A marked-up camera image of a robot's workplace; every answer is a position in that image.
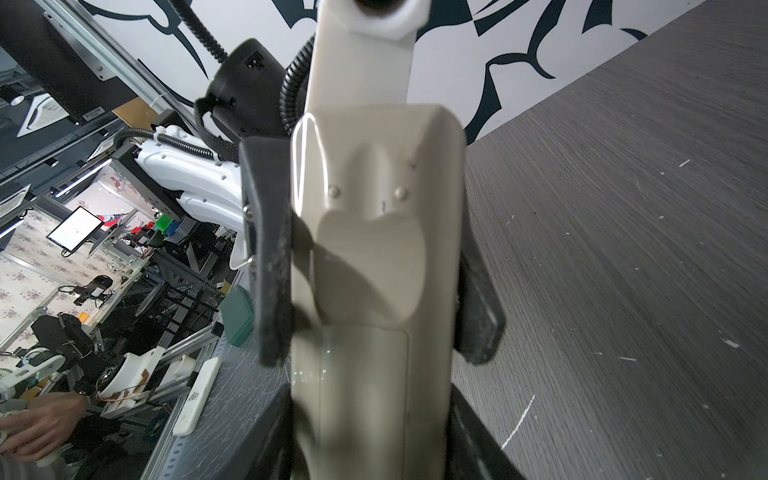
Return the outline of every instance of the desk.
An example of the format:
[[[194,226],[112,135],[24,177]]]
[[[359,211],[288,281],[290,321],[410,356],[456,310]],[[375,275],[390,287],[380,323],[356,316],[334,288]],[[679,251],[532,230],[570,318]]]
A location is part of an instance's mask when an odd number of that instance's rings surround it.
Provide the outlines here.
[[[238,275],[235,284],[250,291],[247,276]],[[186,399],[179,398],[141,480],[215,477],[277,389],[290,380],[289,367],[271,369],[259,364],[253,334],[240,347],[231,346],[222,336],[214,356],[221,357],[221,370],[197,427],[185,437],[171,435]]]
[[[91,335],[99,323],[103,322],[110,313],[120,304],[123,296],[131,289],[131,285],[139,280],[144,275],[144,268],[149,264],[149,259],[152,256],[150,253],[145,258],[137,258],[128,269],[128,280],[125,280],[120,286],[113,292],[112,296],[104,302],[101,306],[94,309],[91,315],[83,322],[83,331],[88,335]]]

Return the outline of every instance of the gray table surface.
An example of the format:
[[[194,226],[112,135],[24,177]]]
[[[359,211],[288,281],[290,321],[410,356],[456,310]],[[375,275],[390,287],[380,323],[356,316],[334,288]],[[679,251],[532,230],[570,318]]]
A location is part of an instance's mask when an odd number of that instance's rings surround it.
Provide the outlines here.
[[[768,478],[766,13],[704,2],[469,147],[509,324],[454,382],[531,480]],[[253,348],[227,349],[176,478],[209,478],[287,380]]]

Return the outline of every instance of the monitor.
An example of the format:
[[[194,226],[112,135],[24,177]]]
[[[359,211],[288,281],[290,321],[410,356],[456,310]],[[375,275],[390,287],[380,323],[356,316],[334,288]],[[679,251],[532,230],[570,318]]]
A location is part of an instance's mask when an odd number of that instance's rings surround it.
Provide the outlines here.
[[[74,252],[102,225],[104,222],[101,221],[101,218],[96,217],[83,207],[78,207],[46,238],[60,247]]]

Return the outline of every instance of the white screen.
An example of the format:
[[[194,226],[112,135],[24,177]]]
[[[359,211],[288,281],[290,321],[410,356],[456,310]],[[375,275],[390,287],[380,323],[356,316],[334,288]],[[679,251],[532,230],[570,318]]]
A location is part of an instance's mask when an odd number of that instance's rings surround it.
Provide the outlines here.
[[[101,225],[101,220],[94,217],[88,210],[78,208],[67,220],[64,220],[55,228],[48,238],[58,243],[67,250],[74,250],[80,243],[88,238],[92,231]]]

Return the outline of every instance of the white remote control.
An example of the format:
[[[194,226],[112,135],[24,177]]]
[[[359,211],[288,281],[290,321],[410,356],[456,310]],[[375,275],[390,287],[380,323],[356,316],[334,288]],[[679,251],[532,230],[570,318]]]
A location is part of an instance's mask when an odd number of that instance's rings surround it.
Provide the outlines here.
[[[197,374],[197,379],[194,381],[194,386],[192,386],[192,390],[190,390],[190,394],[187,396],[187,401],[181,408],[181,414],[178,420],[176,420],[174,435],[184,436],[192,433],[197,425],[197,419],[200,418],[200,413],[203,411],[205,401],[210,393],[210,387],[214,384],[220,367],[221,357],[218,356],[203,363],[200,373]]]

